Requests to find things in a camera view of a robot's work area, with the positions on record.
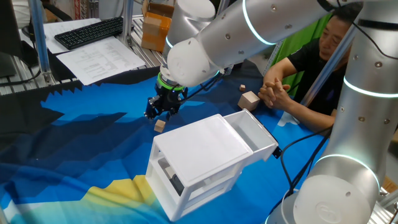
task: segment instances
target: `man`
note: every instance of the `man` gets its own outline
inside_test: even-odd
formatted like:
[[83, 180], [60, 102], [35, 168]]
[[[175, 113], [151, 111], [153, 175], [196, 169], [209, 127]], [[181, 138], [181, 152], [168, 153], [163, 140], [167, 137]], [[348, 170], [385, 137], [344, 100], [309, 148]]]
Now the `man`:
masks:
[[[304, 45], [296, 53], [270, 68], [264, 76], [264, 85], [260, 89], [259, 98], [269, 108], [288, 112], [312, 131], [330, 127], [335, 122], [335, 115], [332, 115], [332, 111], [338, 105], [350, 50], [343, 56], [309, 107], [301, 105], [300, 102], [361, 9], [362, 4], [359, 3], [336, 9], [320, 39], [315, 39]], [[282, 85], [281, 81], [283, 78], [301, 71], [304, 71], [303, 77], [294, 99], [291, 99], [286, 92], [290, 86]]]

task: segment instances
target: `keyboard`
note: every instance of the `keyboard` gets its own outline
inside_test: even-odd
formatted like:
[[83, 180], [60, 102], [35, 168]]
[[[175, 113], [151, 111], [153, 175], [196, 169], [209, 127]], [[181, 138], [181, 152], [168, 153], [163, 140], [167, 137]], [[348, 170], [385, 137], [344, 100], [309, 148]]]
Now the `keyboard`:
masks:
[[115, 17], [79, 29], [55, 35], [55, 40], [73, 50], [113, 35], [121, 34], [123, 31], [123, 18]]

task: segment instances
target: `bolt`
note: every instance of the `bolt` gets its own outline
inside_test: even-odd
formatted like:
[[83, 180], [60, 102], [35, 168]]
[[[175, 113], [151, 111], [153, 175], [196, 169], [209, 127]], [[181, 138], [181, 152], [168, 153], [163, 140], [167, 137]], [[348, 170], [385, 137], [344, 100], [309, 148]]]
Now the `bolt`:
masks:
[[273, 4], [273, 5], [271, 6], [271, 11], [272, 11], [272, 12], [276, 12], [276, 10], [277, 10], [276, 5]]

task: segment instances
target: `computer monitor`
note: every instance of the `computer monitor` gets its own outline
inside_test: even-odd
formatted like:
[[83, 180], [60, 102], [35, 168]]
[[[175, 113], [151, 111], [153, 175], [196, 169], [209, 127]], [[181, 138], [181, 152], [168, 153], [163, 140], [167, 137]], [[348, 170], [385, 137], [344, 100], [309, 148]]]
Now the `computer monitor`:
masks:
[[12, 0], [0, 0], [0, 77], [16, 74], [12, 56], [23, 56]]

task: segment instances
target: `black cable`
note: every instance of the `black cable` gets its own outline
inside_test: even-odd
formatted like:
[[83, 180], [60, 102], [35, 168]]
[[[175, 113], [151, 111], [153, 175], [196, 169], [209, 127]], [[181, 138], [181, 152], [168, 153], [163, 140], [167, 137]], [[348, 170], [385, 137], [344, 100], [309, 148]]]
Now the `black cable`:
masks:
[[308, 173], [307, 173], [307, 176], [308, 176], [308, 175], [310, 175], [312, 164], [313, 164], [313, 161], [311, 161], [311, 164], [310, 164], [310, 166], [308, 167]]
[[288, 145], [284, 148], [284, 150], [282, 150], [282, 153], [280, 154], [280, 163], [282, 164], [282, 168], [283, 168], [283, 170], [284, 170], [284, 172], [285, 172], [285, 175], [286, 175], [287, 181], [289, 182], [290, 188], [292, 188], [293, 182], [292, 182], [292, 179], [290, 178], [289, 173], [287, 172], [287, 169], [286, 169], [286, 166], [285, 166], [285, 162], [284, 162], [284, 154], [285, 154], [286, 150], [287, 150], [290, 146], [293, 146], [294, 144], [296, 144], [296, 143], [298, 143], [298, 142], [300, 142], [300, 141], [306, 140], [306, 139], [308, 139], [308, 138], [310, 138], [310, 137], [314, 137], [314, 136], [316, 136], [316, 135], [318, 135], [318, 134], [321, 134], [321, 133], [323, 133], [323, 132], [325, 132], [325, 131], [327, 131], [327, 130], [329, 130], [329, 129], [331, 129], [331, 127], [326, 128], [326, 129], [323, 129], [323, 130], [318, 131], [318, 132], [316, 132], [316, 133], [310, 134], [310, 135], [308, 135], [308, 136], [302, 137], [302, 138], [300, 138], [300, 139], [298, 139], [298, 140], [296, 140], [296, 141], [293, 141], [292, 143], [288, 144]]
[[[314, 150], [313, 154], [311, 155], [311, 157], [309, 158], [309, 160], [307, 161], [307, 163], [303, 166], [302, 170], [296, 175], [295, 179], [292, 181], [292, 185], [290, 186], [289, 192], [286, 194], [286, 197], [290, 196], [290, 195], [293, 193], [294, 188], [295, 188], [295, 187], [297, 186], [297, 184], [300, 182], [302, 176], [304, 175], [305, 171], [307, 170], [307, 167], [308, 167], [309, 163], [311, 163], [311, 162], [314, 161], [315, 156], [317, 156], [317, 154], [319, 153], [320, 149], [323, 147], [323, 145], [325, 144], [326, 140], [329, 138], [329, 136], [330, 136], [330, 134], [331, 134], [332, 128], [333, 128], [333, 126], [331, 126], [331, 127], [329, 127], [329, 128], [326, 128], [326, 129], [324, 129], [324, 130], [319, 131], [319, 133], [322, 133], [322, 132], [324, 132], [324, 131], [329, 130], [329, 132], [323, 137], [322, 141], [319, 143], [319, 145], [317, 146], [317, 148]], [[298, 140], [296, 140], [296, 141], [290, 143], [288, 146], [285, 147], [284, 152], [285, 152], [286, 149], [287, 149], [288, 147], [290, 147], [292, 144], [295, 144], [295, 143], [297, 143], [297, 142], [299, 142], [299, 141], [302, 141], [302, 140], [304, 140], [304, 139], [310, 138], [310, 137], [314, 136], [314, 134], [311, 134], [311, 135], [309, 135], [309, 136], [305, 136], [305, 137], [302, 138], [302, 139], [298, 139]], [[281, 162], [282, 162], [282, 156], [283, 156], [283, 153], [284, 153], [284, 152], [282, 151], [282, 154], [281, 154], [281, 156], [280, 156], [280, 161], [281, 161]], [[276, 203], [276, 205], [274, 206], [274, 208], [272, 208], [272, 210], [270, 211], [269, 214], [271, 214], [271, 213], [275, 210], [275, 208], [277, 208], [278, 205], [279, 205], [280, 203], [282, 203], [282, 200], [283, 200], [283, 198], [282, 198], [281, 200], [279, 200], [278, 203]]]
[[[32, 69], [31, 69], [30, 67], [28, 67], [28, 69], [29, 69], [29, 71], [30, 71], [30, 74], [32, 74], [32, 76], [33, 76]], [[26, 79], [26, 80], [17, 81], [17, 82], [9, 82], [9, 83], [0, 83], [0, 87], [12, 86], [12, 85], [20, 85], [20, 84], [23, 84], [23, 83], [27, 83], [27, 82], [29, 82], [29, 81], [31, 81], [31, 80], [37, 78], [37, 77], [41, 74], [41, 72], [42, 72], [42, 71], [39, 70], [39, 71], [36, 73], [36, 75], [34, 75], [32, 78], [28, 78], [28, 79]]]
[[[337, 4], [338, 4], [339, 7], [342, 7], [341, 4], [340, 4], [340, 0], [337, 0]], [[387, 57], [387, 58], [391, 58], [391, 59], [394, 59], [394, 60], [398, 60], [397, 57], [393, 57], [393, 56], [390, 56], [390, 55], [385, 54], [385, 53], [380, 49], [380, 47], [377, 45], [377, 43], [372, 39], [372, 37], [370, 37], [365, 31], [362, 30], [362, 28], [360, 28], [357, 24], [355, 24], [355, 22], [353, 22], [353, 25], [354, 25], [359, 31], [361, 31], [361, 33], [363, 33], [363, 35], [365, 35], [365, 36], [373, 43], [373, 45], [377, 48], [377, 50], [380, 52], [380, 54], [382, 54], [383, 56], [385, 56], [385, 57]]]
[[195, 95], [197, 95], [199, 92], [201, 92], [202, 90], [205, 90], [205, 91], [208, 91], [215, 83], [217, 83], [222, 77], [224, 76], [224, 74], [218, 74], [217, 76], [215, 76], [215, 77], [213, 77], [209, 82], [207, 82], [206, 84], [204, 84], [204, 85], [201, 85], [201, 87], [197, 90], [197, 91], [195, 91], [194, 93], [192, 93], [190, 96], [188, 96], [188, 97], [186, 97], [186, 98], [184, 98], [184, 99], [182, 99], [182, 100], [179, 100], [179, 101], [174, 101], [174, 100], [172, 100], [171, 98], [170, 98], [170, 95], [171, 95], [171, 93], [173, 92], [173, 90], [176, 88], [176, 87], [178, 87], [178, 85], [175, 85], [175, 86], [173, 86], [173, 88], [169, 91], [169, 94], [167, 94], [167, 100], [169, 101], [169, 102], [172, 102], [172, 103], [184, 103], [184, 102], [186, 102], [187, 100], [189, 100], [190, 98], [192, 98], [192, 97], [194, 97]]
[[303, 166], [302, 170], [297, 174], [297, 176], [293, 180], [293, 186], [290, 189], [289, 195], [291, 195], [293, 193], [294, 188], [296, 188], [297, 184], [299, 184], [301, 178], [303, 177], [305, 171], [307, 170], [307, 167], [309, 166], [309, 164], [311, 162], [313, 162], [313, 160], [317, 156], [318, 152], [322, 149], [323, 145], [326, 143], [326, 140], [328, 140], [328, 138], [330, 137], [332, 128], [333, 128], [333, 126], [330, 127], [329, 131], [325, 134], [322, 141], [319, 143], [318, 147], [314, 150], [310, 159], [307, 161], [307, 163]]

